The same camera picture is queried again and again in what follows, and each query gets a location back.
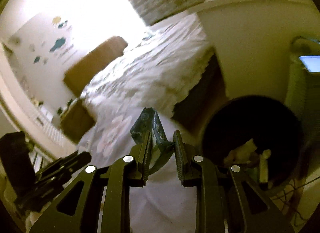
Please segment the bed with cream duvet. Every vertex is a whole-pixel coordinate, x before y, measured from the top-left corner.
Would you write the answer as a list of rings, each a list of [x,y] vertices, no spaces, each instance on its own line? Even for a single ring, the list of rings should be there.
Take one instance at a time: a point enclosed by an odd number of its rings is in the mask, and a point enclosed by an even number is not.
[[[107,107],[153,107],[172,117],[214,55],[196,14],[156,31],[98,72],[81,93],[93,119]]]

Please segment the white bedside cabinet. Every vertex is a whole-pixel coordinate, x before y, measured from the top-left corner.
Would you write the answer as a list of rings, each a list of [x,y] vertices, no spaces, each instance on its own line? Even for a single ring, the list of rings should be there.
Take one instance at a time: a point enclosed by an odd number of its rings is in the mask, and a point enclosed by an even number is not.
[[[265,95],[283,101],[290,41],[319,37],[312,0],[212,0],[188,9],[215,48],[227,96]]]

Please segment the black round trash bin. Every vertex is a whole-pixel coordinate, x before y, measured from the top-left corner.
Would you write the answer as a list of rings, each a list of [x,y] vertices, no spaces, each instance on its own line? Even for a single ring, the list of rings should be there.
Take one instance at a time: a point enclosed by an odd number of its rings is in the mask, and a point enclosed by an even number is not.
[[[268,178],[278,187],[293,174],[306,141],[302,122],[279,100],[260,95],[237,97],[210,117],[201,152],[222,166],[230,151],[252,141],[257,154],[269,149]]]

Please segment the brown pillow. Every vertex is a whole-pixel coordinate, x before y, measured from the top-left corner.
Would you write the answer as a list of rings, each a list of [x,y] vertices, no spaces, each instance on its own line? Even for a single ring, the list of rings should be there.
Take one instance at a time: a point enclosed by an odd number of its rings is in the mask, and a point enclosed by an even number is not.
[[[110,37],[68,68],[63,82],[75,97],[79,97],[91,79],[109,63],[121,57],[127,46],[128,43],[122,37]]]

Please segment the smartphone with lit screen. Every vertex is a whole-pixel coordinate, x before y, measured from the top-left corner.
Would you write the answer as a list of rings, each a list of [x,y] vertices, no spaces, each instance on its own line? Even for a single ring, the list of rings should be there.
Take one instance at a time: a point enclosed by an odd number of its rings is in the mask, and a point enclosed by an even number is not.
[[[312,73],[312,74],[320,73],[320,56],[319,55],[300,56],[299,59],[309,73]]]

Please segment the lilac floral round tablecloth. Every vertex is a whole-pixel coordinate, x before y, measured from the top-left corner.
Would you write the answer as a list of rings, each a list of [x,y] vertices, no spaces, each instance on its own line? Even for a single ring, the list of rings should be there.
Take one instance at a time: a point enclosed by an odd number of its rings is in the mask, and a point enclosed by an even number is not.
[[[105,113],[80,140],[78,150],[90,152],[91,165],[103,168],[129,154],[135,145],[130,129],[142,109]],[[148,177],[142,188],[130,189],[131,232],[194,232],[196,188],[184,188],[177,175],[176,160],[170,160]]]

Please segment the dark teal wrapper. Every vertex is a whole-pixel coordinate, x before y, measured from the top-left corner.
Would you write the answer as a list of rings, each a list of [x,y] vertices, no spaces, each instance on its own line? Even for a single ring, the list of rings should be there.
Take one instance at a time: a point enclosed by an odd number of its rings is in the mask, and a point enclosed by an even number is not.
[[[152,138],[149,164],[149,175],[152,175],[169,161],[174,152],[174,143],[167,139],[159,115],[153,108],[144,108],[130,129],[131,137],[136,144],[143,142],[148,131]]]

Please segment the green portable heater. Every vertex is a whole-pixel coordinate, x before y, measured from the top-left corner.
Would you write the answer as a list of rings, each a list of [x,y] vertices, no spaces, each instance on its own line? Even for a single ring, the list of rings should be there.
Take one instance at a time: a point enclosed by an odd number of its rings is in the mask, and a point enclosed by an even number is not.
[[[300,56],[319,55],[319,40],[301,35],[290,41],[289,81],[285,98],[306,130],[306,144],[319,141],[319,74],[307,71]]]

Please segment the brown cardboard box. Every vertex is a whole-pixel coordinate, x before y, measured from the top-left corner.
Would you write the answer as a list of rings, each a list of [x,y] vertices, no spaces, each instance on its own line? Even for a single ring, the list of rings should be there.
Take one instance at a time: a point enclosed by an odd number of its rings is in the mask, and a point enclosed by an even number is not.
[[[60,118],[60,128],[74,143],[78,143],[83,135],[95,125],[95,120],[76,98]]]

